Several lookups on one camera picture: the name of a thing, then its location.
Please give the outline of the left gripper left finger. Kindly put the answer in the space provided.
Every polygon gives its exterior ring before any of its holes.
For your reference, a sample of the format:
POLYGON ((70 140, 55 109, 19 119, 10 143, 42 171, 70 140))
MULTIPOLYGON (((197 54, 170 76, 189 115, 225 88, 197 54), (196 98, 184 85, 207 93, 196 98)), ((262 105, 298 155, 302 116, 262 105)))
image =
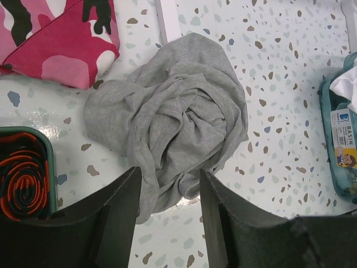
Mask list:
POLYGON ((49 219, 1 218, 1 267, 128 267, 142 173, 112 183, 49 219))

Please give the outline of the grey tank top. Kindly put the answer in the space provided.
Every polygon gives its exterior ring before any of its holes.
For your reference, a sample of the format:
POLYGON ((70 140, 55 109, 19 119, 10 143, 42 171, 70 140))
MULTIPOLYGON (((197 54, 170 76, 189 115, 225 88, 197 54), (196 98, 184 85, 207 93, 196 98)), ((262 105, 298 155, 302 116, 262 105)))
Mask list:
POLYGON ((190 33, 162 46, 125 81, 94 91, 88 137, 142 172, 136 222, 199 195, 199 171, 216 172, 248 139, 244 89, 215 41, 190 33))

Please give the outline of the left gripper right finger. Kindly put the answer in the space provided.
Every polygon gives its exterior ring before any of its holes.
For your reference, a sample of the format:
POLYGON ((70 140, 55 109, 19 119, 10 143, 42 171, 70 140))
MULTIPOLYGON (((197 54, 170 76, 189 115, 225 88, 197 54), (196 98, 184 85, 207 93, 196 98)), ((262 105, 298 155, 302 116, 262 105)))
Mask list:
POLYGON ((285 219, 200 171, 210 267, 356 267, 356 216, 285 219))

